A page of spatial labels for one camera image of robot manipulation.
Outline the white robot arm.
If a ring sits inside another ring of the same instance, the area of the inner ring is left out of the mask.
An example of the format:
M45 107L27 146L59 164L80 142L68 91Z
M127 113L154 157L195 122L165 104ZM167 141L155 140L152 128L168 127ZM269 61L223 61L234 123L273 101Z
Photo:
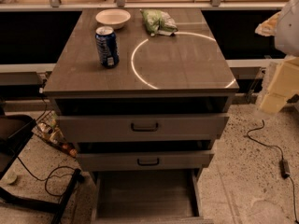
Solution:
M290 0L280 12L260 23L255 33L273 36L275 48L286 55L281 63L271 62L265 69L256 114L266 118L299 94L299 0Z

